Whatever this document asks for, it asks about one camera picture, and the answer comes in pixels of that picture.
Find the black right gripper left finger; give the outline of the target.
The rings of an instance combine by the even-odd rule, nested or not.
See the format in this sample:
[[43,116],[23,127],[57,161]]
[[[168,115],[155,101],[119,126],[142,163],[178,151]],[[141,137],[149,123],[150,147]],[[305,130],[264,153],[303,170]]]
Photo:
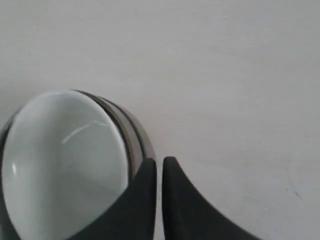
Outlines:
[[71,240],[152,240],[157,204],[157,166],[144,159],[122,195]]

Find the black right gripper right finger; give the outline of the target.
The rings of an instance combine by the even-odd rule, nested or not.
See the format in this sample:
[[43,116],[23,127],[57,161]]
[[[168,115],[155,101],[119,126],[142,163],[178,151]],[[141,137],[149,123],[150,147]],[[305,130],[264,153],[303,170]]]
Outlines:
[[215,209],[173,156],[163,160],[162,219],[166,240],[258,239]]

